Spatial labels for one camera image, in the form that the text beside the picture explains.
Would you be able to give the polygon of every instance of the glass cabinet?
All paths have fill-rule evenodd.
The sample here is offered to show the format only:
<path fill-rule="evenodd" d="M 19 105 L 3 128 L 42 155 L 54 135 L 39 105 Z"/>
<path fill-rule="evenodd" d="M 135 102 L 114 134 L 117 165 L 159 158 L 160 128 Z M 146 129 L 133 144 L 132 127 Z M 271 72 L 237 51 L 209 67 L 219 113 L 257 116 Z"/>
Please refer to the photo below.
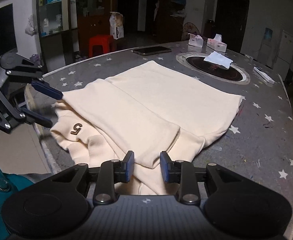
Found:
<path fill-rule="evenodd" d="M 38 0 L 38 30 L 46 37 L 69 29 L 69 0 Z"/>

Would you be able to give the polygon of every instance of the round table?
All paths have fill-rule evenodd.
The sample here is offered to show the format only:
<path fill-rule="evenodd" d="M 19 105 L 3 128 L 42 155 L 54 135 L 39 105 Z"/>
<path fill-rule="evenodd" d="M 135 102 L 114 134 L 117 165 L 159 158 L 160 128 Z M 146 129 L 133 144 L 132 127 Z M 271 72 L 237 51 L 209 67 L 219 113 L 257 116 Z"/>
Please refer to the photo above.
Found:
<path fill-rule="evenodd" d="M 60 91 L 81 89 L 98 78 L 105 79 L 130 68 L 154 60 L 157 63 L 194 77 L 201 82 L 227 93 L 243 96 L 238 114 L 230 129 L 216 142 L 202 150 L 194 158 L 194 165 L 205 167 L 218 163 L 282 194 L 290 202 L 293 211 L 293 117 L 282 80 L 268 67 L 241 54 L 227 50 L 224 54 L 236 67 L 249 74 L 248 84 L 224 82 L 178 62 L 179 55 L 213 52 L 206 47 L 197 48 L 187 41 L 163 44 L 172 52 L 140 56 L 129 50 L 101 55 L 44 75 L 44 80 Z M 274 81 L 267 83 L 253 67 L 266 72 Z M 52 109 L 54 99 L 28 86 L 26 100 L 30 109 L 56 123 Z M 56 143 L 49 129 L 34 125 L 52 173 L 74 165 L 70 155 Z M 293 238 L 293 215 L 285 237 Z"/>

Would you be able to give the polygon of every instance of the doorway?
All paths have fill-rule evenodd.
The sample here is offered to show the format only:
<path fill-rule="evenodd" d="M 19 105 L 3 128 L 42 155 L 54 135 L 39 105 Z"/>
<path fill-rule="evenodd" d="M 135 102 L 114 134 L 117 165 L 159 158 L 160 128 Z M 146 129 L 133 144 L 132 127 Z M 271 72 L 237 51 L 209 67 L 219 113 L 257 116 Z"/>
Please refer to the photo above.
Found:
<path fill-rule="evenodd" d="M 156 33 L 154 12 L 158 0 L 146 0 L 146 13 L 145 13 L 145 32 L 148 34 Z"/>
<path fill-rule="evenodd" d="M 139 0 L 118 0 L 118 12 L 123 15 L 124 34 L 137 31 Z"/>
<path fill-rule="evenodd" d="M 248 18 L 249 0 L 218 0 L 215 14 L 216 33 L 228 49 L 240 53 Z"/>

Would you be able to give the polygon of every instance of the bag button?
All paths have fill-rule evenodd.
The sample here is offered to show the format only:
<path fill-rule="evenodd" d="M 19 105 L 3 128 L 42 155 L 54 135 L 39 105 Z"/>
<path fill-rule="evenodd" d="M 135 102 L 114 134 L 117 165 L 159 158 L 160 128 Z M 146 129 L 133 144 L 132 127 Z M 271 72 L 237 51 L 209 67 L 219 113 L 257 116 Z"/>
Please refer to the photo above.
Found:
<path fill-rule="evenodd" d="M 0 179 L 0 191 L 1 192 L 8 192 L 10 191 L 11 186 L 5 179 Z"/>

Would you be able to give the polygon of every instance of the white box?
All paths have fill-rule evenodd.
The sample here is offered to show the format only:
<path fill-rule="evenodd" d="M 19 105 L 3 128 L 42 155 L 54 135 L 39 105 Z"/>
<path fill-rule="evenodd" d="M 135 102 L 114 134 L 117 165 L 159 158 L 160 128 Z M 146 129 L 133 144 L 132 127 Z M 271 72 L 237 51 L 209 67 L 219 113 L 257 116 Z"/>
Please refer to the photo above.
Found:
<path fill-rule="evenodd" d="M 222 42 L 220 34 L 216 34 L 214 39 L 208 39 L 207 46 L 216 51 L 226 52 L 227 50 L 227 45 Z"/>
<path fill-rule="evenodd" d="M 190 34 L 189 45 L 202 48 L 202 46 L 203 46 L 202 37 L 200 35 L 194 35 L 192 33 L 189 33 L 189 34 Z"/>
<path fill-rule="evenodd" d="M 266 73 L 264 73 L 263 71 L 259 70 L 259 68 L 254 67 L 253 68 L 258 74 L 260 74 L 260 76 L 262 76 L 268 83 L 270 84 L 274 84 L 274 80 L 269 77 Z"/>

